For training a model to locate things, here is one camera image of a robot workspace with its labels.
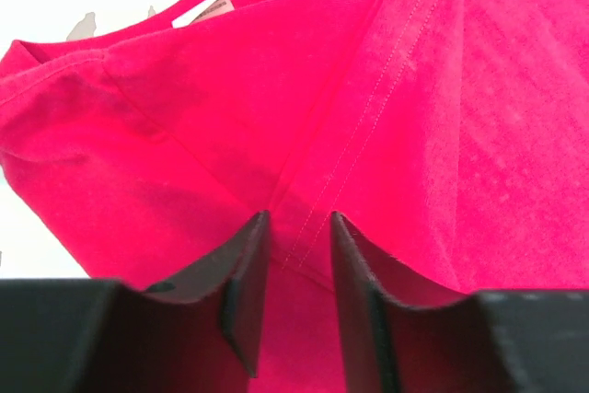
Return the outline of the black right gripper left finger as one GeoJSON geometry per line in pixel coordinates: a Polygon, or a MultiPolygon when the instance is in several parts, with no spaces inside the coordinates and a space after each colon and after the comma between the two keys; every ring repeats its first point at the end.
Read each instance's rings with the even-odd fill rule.
{"type": "Polygon", "coordinates": [[[5,392],[245,392],[258,372],[270,216],[137,291],[111,279],[1,283],[5,392]]]}

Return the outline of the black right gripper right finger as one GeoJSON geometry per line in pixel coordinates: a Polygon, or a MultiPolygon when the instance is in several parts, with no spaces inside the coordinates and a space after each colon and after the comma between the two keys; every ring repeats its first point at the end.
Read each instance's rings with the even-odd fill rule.
{"type": "Polygon", "coordinates": [[[448,289],[330,218],[331,265],[351,392],[584,392],[584,290],[448,289]]]}

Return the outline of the red t shirt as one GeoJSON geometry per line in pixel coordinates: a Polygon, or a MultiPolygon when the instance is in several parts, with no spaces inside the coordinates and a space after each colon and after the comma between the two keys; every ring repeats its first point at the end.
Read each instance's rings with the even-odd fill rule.
{"type": "Polygon", "coordinates": [[[341,392],[329,217],[462,293],[588,285],[588,0],[180,0],[16,40],[1,166],[146,287],[271,213],[253,392],[341,392]]]}

